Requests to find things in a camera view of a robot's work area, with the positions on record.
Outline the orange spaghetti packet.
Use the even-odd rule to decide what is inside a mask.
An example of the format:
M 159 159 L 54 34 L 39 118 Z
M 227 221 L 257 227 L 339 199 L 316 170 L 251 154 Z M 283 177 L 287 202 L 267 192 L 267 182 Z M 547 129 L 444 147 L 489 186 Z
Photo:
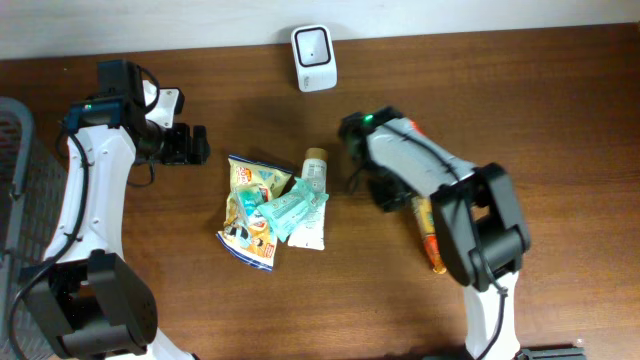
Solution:
M 438 249 L 431 203 L 428 198 L 416 195 L 411 199 L 411 208 L 432 269 L 437 274 L 444 274 L 447 269 Z

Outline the white tube tan cap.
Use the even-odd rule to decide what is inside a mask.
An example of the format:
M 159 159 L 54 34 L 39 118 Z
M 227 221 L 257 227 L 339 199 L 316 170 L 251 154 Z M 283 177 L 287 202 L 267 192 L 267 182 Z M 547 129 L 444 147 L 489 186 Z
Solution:
M 312 250 L 324 250 L 324 224 L 328 152 L 322 148 L 309 148 L 305 153 L 301 178 L 309 183 L 318 200 L 324 201 L 310 211 L 302 223 L 289 236 L 288 245 Z

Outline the teal sachet packet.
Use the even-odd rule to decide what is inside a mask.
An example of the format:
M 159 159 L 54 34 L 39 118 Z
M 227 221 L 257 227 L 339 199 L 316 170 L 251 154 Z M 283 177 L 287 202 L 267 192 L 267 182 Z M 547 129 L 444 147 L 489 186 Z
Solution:
M 328 199 L 327 193 L 315 191 L 309 181 L 296 177 L 289 192 L 259 205 L 257 210 L 266 219 L 277 239 L 285 242 L 303 220 Z

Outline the yellow snack bag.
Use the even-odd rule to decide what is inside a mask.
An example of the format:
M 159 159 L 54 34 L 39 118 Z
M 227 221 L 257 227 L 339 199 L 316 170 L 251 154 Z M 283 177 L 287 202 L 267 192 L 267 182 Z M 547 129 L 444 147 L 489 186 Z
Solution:
M 242 185 L 261 185 L 268 189 L 269 202 L 282 194 L 292 172 L 238 155 L 229 155 L 228 161 L 230 193 L 226 199 L 225 221 L 216 236 L 223 247 L 241 262 L 271 272 L 278 239 L 265 218 L 257 225 L 247 225 L 240 219 L 232 191 Z

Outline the small teal packet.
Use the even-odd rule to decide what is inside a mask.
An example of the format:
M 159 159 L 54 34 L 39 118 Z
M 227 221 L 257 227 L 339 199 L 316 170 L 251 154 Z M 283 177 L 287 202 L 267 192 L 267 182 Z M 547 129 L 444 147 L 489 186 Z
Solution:
M 268 189 L 261 185 L 242 185 L 232 191 L 240 219 L 247 225 L 265 221 L 258 207 L 269 200 Z

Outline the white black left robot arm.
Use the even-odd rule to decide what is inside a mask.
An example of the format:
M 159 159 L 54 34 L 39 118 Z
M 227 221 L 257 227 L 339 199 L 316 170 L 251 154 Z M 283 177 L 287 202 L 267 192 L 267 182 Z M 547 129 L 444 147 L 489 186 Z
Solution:
M 151 289 L 125 262 L 124 202 L 136 165 L 202 165 L 203 126 L 178 121 L 177 88 L 145 68 L 97 67 L 72 104 L 62 167 L 29 109 L 1 101 L 1 355 L 5 359 L 184 359 L 159 328 Z

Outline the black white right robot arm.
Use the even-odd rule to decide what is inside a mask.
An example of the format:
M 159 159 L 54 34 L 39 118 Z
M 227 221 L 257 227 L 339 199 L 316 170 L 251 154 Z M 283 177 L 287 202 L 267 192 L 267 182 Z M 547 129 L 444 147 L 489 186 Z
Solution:
M 467 358 L 522 356 L 514 292 L 531 236 L 506 170 L 456 157 L 392 106 L 346 116 L 338 136 L 357 166 L 350 189 L 366 175 L 385 212 L 429 201 L 442 262 L 463 288 Z

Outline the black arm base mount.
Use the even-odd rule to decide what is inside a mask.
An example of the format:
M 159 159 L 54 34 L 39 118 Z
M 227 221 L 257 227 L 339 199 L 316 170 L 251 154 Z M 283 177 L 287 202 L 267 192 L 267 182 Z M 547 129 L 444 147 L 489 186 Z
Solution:
M 449 354 L 428 355 L 423 360 L 471 360 L 472 357 L 466 352 L 457 352 Z M 534 347 L 523 348 L 519 350 L 515 360 L 587 360 L 585 350 L 582 347 L 575 346 L 553 346 L 553 347 Z

